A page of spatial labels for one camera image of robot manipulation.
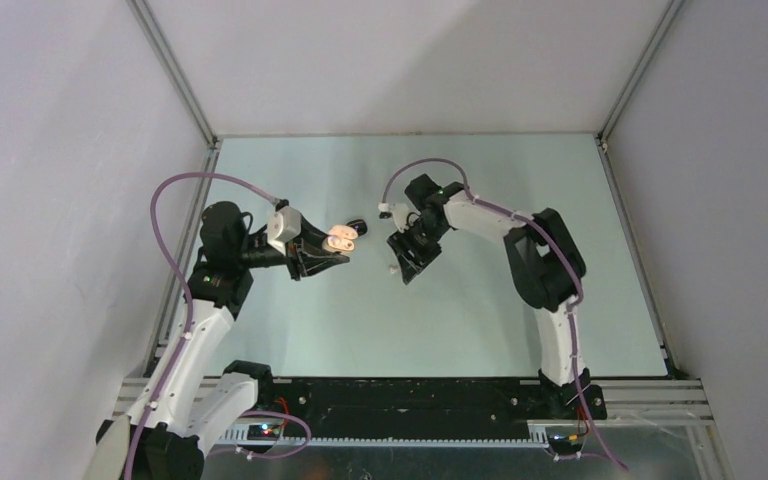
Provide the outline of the white earbud charging case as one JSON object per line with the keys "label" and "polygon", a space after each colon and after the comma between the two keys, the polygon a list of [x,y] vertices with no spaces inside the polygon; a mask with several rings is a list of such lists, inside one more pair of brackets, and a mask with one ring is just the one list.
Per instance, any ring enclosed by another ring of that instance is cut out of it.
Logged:
{"label": "white earbud charging case", "polygon": [[323,248],[326,251],[348,254],[355,250],[355,241],[359,238],[358,232],[348,225],[334,225],[328,231]]}

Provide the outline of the black earbud charging case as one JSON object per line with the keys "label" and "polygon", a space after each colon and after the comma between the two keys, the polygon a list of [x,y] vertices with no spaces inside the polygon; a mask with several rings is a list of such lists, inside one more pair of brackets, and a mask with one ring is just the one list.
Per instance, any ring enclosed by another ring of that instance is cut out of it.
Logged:
{"label": "black earbud charging case", "polygon": [[358,237],[366,235],[369,231],[367,222],[363,219],[350,220],[346,223],[346,225],[352,228],[357,233]]}

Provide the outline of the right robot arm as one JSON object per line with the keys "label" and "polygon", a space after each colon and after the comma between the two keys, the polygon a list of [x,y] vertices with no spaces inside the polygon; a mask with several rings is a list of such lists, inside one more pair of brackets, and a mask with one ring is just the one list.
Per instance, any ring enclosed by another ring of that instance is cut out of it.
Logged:
{"label": "right robot arm", "polygon": [[426,174],[413,179],[405,194],[407,203],[378,204],[380,218],[396,226],[387,244],[403,283],[441,254],[441,239],[450,231],[502,246],[516,292],[536,312],[543,408],[556,418],[570,416],[589,383],[575,323],[586,264],[561,215],[546,208],[526,216],[480,199],[464,183],[442,187]]}

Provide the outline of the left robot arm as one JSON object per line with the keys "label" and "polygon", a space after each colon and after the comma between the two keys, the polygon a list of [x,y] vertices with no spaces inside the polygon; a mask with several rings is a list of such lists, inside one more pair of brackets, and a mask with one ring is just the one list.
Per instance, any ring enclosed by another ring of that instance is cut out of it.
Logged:
{"label": "left robot arm", "polygon": [[317,275],[347,263],[365,230],[334,225],[322,231],[286,201],[257,231],[251,217],[229,201],[202,213],[202,245],[186,282],[183,316],[135,403],[100,427],[85,478],[198,479],[216,442],[244,413],[290,417],[273,410],[276,390],[264,364],[234,361],[203,399],[197,393],[242,310],[254,270],[284,267],[294,280]]}

